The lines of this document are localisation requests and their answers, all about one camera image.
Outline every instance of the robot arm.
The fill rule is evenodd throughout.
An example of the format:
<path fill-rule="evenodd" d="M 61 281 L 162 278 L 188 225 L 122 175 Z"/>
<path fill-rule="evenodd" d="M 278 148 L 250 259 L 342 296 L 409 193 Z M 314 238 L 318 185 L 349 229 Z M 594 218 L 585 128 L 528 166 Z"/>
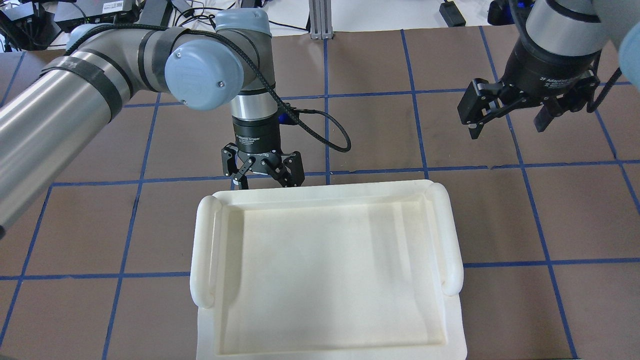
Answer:
<path fill-rule="evenodd" d="M 196 110 L 231 102 L 237 145 L 223 149 L 225 173 L 244 188 L 250 170 L 283 186 L 302 183 L 300 154 L 280 148 L 278 118 L 312 130 L 273 90 L 266 13 L 233 9 L 216 20 L 216 33 L 137 24 L 74 30 L 65 56 L 0 110 L 0 238 L 139 90 L 170 92 Z"/>
<path fill-rule="evenodd" d="M 597 63 L 607 36 L 619 50 L 620 68 L 640 86 L 640 3 L 636 0 L 538 0 L 529 13 L 510 0 L 520 38 L 502 79 L 491 84 L 474 79 L 458 105 L 462 124 L 473 139 L 484 125 L 510 111 L 542 105 L 534 123 L 539 132 L 566 111 L 587 106 L 595 111 L 602 96 L 593 100 L 600 80 Z"/>

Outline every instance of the white floor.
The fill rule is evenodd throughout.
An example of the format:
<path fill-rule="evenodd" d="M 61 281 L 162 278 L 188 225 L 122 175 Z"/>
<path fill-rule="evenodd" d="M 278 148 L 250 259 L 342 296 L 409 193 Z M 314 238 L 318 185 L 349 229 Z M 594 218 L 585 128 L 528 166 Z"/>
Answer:
<path fill-rule="evenodd" d="M 202 0 L 207 7 L 228 8 L 234 0 Z M 438 12 L 442 0 L 331 0 L 334 31 L 383 31 L 417 28 L 444 28 L 447 24 Z M 491 0 L 455 0 L 468 26 L 488 25 L 487 11 Z M 202 6 L 193 2 L 194 7 Z M 55 12 L 55 3 L 47 10 Z M 307 25 L 307 0 L 269 0 L 264 9 L 276 22 L 304 28 Z M 192 22 L 192 28 L 210 26 Z M 298 35 L 304 31 L 271 25 L 274 36 Z M 62 33 L 52 45 L 65 44 L 68 34 Z"/>

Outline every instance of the silver robot arm tube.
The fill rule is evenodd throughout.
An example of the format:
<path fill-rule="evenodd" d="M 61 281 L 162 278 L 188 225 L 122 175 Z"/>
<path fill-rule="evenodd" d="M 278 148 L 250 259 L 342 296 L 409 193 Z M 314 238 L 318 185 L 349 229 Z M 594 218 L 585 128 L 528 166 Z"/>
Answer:
<path fill-rule="evenodd" d="M 274 84 L 266 13 L 229 10 L 227 16 L 218 17 L 218 27 Z M 199 98 L 200 105 L 192 106 L 185 99 L 189 107 L 210 110 L 229 102 L 240 89 L 263 88 L 246 62 L 213 38 L 190 35 L 183 28 L 111 29 L 91 37 L 70 56 L 52 61 L 35 83 L 0 109 L 0 238 L 138 90 L 172 92 L 179 99 L 180 93 L 194 94 L 189 92 L 192 84 L 176 82 L 175 71 L 172 86 L 165 65 L 178 49 L 195 40 L 213 45 L 209 48 L 218 52 L 228 51 L 221 57 L 199 54 L 191 47 L 192 57 L 215 70 L 213 74 L 224 76 L 235 66 L 239 75 L 214 97 Z M 235 65 L 229 65 L 230 56 Z M 223 60 L 227 63 L 218 66 L 216 62 Z M 201 83 L 222 83 L 218 78 L 203 78 L 201 69 L 172 69 Z"/>

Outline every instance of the sticker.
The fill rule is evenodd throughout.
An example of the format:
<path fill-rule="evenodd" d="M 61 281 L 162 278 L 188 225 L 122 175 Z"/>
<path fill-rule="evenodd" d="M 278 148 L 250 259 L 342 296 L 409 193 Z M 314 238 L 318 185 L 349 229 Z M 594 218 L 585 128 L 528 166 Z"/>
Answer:
<path fill-rule="evenodd" d="M 102 13 L 121 12 L 124 9 L 124 0 L 112 1 L 102 5 Z"/>

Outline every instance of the black power adapter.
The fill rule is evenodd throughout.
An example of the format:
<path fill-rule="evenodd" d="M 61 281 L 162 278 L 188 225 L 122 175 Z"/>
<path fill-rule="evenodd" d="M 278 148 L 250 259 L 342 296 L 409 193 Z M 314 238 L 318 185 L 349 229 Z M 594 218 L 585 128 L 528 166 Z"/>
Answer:
<path fill-rule="evenodd" d="M 444 3 L 440 4 L 440 14 L 446 21 L 447 26 L 453 28 L 454 26 L 464 26 L 467 24 L 467 21 L 458 10 L 456 3 L 453 1 L 445 0 Z"/>

